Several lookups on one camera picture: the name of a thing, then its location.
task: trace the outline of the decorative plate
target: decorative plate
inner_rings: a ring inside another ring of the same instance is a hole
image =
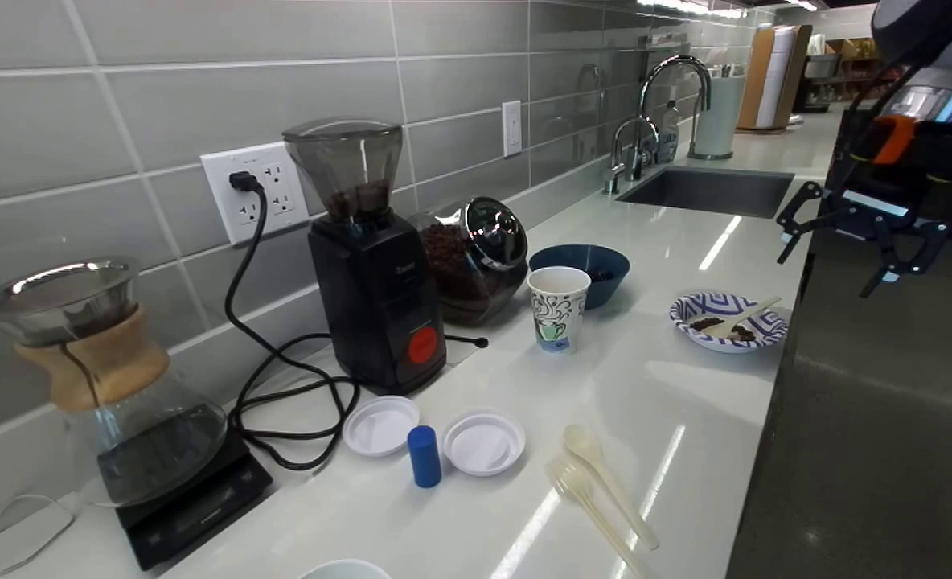
[[[749,354],[785,337],[785,318],[773,307],[740,321],[729,335],[706,331],[707,318],[720,321],[726,314],[740,314],[749,306],[757,301],[736,292],[690,292],[674,301],[669,318],[694,343],[720,354]]]

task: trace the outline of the glass carafe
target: glass carafe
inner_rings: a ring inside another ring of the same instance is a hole
[[[49,368],[53,402],[94,448],[114,506],[177,487],[226,436],[226,420],[168,372],[132,279],[127,260],[80,260],[0,286],[0,329]]]

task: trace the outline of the blue bottle cap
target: blue bottle cap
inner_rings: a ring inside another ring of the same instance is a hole
[[[439,431],[429,425],[411,428],[408,455],[411,455],[416,485],[436,487],[440,481]]]

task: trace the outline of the power cord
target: power cord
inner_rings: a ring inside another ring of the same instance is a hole
[[[470,343],[470,346],[489,346],[489,337],[470,337],[470,335],[444,335],[444,342],[461,342],[461,343]]]
[[[264,234],[264,220],[267,220],[267,198],[264,198],[264,187],[258,184],[258,175],[251,170],[239,170],[228,175],[228,184],[239,189],[239,191],[251,191],[258,195],[258,225],[253,225],[253,234],[251,234],[251,244],[247,244],[247,253],[241,260],[241,268],[235,271],[228,288],[226,288],[226,318],[245,331],[253,343],[262,343],[272,357],[247,376],[247,382],[241,387],[233,410],[228,410],[228,425],[258,449],[264,449],[275,462],[279,462],[283,468],[321,468],[331,453],[339,449],[339,439],[345,434],[345,420],[347,414],[355,410],[357,398],[360,398],[360,387],[352,380],[352,376],[331,376],[325,372],[321,367],[312,367],[312,362],[302,362],[302,361],[292,361],[286,349],[296,346],[296,343],[305,343],[305,342],[321,342],[327,335],[298,335],[279,346],[275,346],[264,335],[258,335],[251,324],[245,324],[239,314],[235,314],[235,294],[245,283],[245,272],[258,253],[258,244],[262,244],[262,234]],[[267,396],[251,396],[258,387],[262,387],[262,376],[272,362],[286,362],[286,367],[296,367],[296,368],[305,368],[312,372],[315,380],[305,382],[305,387],[296,387],[296,389],[283,389],[283,391],[267,391]],[[339,404],[339,420],[331,428],[321,428],[321,431],[262,431],[262,428],[247,428],[245,425],[245,414],[258,404],[267,404],[267,402],[279,402],[279,398],[292,398],[292,396],[302,396],[302,391],[312,391],[312,389],[327,389],[331,402]],[[272,439],[327,439],[318,455],[312,460],[291,460],[283,455]]]

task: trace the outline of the sink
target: sink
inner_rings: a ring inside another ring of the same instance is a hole
[[[794,173],[662,166],[622,202],[679,204],[773,217]]]

